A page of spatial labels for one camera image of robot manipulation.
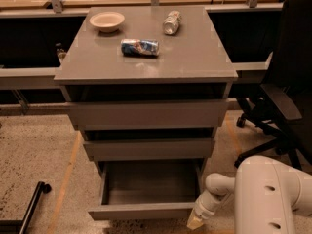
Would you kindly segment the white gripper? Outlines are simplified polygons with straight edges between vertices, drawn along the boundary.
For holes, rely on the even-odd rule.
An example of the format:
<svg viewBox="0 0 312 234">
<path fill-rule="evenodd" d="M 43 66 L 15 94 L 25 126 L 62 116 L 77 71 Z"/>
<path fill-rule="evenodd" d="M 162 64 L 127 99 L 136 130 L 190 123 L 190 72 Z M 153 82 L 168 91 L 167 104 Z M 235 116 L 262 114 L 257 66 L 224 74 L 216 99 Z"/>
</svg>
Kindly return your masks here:
<svg viewBox="0 0 312 234">
<path fill-rule="evenodd" d="M 223 203 L 223 196 L 211 194 L 210 192 L 203 192 L 195 201 L 194 210 L 187 220 L 186 226 L 195 230 L 204 225 L 203 220 L 207 220 L 210 216 L 215 215 Z"/>
</svg>

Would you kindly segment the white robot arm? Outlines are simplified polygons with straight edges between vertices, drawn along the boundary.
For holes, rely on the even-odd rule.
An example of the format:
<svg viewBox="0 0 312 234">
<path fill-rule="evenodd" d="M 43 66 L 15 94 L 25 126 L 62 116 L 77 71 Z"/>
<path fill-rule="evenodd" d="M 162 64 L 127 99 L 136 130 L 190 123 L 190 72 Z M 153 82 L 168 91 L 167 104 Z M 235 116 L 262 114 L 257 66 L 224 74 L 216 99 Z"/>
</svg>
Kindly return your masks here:
<svg viewBox="0 0 312 234">
<path fill-rule="evenodd" d="M 295 234 L 293 216 L 312 215 L 312 175 L 268 157 L 249 157 L 233 177 L 206 177 L 187 227 L 206 224 L 229 197 L 235 234 Z"/>
</svg>

